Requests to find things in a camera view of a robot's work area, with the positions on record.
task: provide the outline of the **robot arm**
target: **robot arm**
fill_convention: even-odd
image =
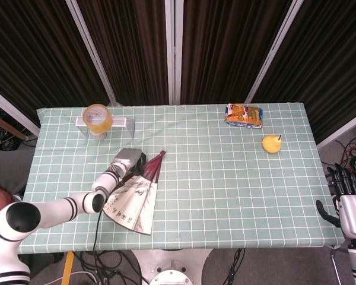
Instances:
[[[338,164],[335,168],[336,170],[328,167],[328,171],[335,187],[336,196],[333,198],[333,203],[339,219],[329,215],[320,201],[316,201],[316,206],[323,219],[340,227],[344,235],[352,240],[348,246],[348,253],[356,284],[356,174]]]
[[[0,211],[0,284],[28,284],[29,268],[17,256],[20,243],[38,228],[71,221],[78,214],[98,213],[127,171],[142,163],[145,155],[122,149],[109,168],[93,183],[92,192],[44,203],[15,202]]]

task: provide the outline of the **snack bag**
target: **snack bag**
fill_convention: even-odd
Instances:
[[[224,121],[230,125],[259,129],[262,127],[262,109],[229,103],[225,108]]]

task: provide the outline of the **black curtain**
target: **black curtain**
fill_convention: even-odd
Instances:
[[[0,0],[0,93],[37,124],[41,107],[108,104],[64,0]]]
[[[253,102],[303,102],[317,143],[356,117],[356,1],[305,1]]]
[[[181,103],[243,103],[290,3],[185,1]]]
[[[169,103],[165,5],[161,0],[78,0],[123,105]]]

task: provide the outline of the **metal base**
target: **metal base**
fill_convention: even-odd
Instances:
[[[173,282],[176,281],[173,275],[174,278],[176,276],[180,279],[183,276],[187,277],[182,279],[183,283],[172,284],[201,285],[204,263],[211,251],[212,249],[182,249],[180,251],[151,249],[132,252],[140,264],[142,275],[151,284],[152,282],[158,284],[162,281],[158,276],[165,278],[166,275],[171,274]]]

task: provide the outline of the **green checkered tablecloth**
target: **green checkered tablecloth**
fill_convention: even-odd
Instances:
[[[226,124],[225,105],[111,107],[134,118],[135,137],[113,128],[104,141],[75,126],[83,108],[40,109],[42,123],[24,200],[46,202],[81,191],[123,147],[148,159],[166,150],[152,235],[126,230],[105,215],[97,249],[243,248],[336,245],[342,232],[317,213],[335,210],[313,134],[301,103],[260,104],[263,128]],[[278,154],[261,146],[281,134]],[[20,252],[90,251],[98,216],[40,229]]]

